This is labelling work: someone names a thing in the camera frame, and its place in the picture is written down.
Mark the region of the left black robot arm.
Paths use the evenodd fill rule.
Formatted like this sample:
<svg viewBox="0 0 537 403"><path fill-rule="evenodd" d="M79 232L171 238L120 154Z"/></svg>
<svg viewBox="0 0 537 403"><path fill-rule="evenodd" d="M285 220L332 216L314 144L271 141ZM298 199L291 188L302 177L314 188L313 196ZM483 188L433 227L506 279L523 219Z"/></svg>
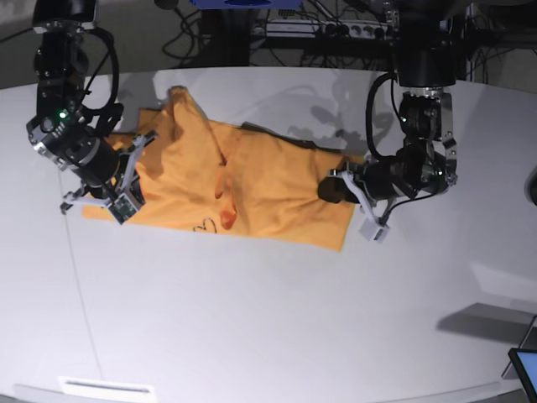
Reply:
<svg viewBox="0 0 537 403"><path fill-rule="evenodd" d="M447 9L428 3L383 2L394 68L374 79L365 110L368 154L362 163L345 161L318 186L320 199L360 206L361 235L382 242L392 212L404 204L448 192L458 180L450 86L456 82L453 38ZM395 154L381 154L373 138L373 106L380 87L399 84L404 92L395 117L404 134Z"/></svg>

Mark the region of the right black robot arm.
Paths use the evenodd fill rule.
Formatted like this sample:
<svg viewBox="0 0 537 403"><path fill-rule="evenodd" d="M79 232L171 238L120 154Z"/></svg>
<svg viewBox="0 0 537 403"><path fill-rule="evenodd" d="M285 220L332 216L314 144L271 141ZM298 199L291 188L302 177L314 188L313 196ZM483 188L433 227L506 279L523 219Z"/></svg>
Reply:
<svg viewBox="0 0 537 403"><path fill-rule="evenodd" d="M124 224L143 207L145 200L136 164L156 138L155 131L136 134L131 142L114 149L107 141L121 120L124 106L117 101L119 62L114 37L96 25L95 1L38 1L32 28L42 38L34 57L38 78L36 113L27 124L33 149L59 170L70 170L81 181L60 206L100 207ZM106 47L104 59L112 64L112 86L99 108L85 105L94 78L87 74L89 59L82 49L84 34Z"/></svg>

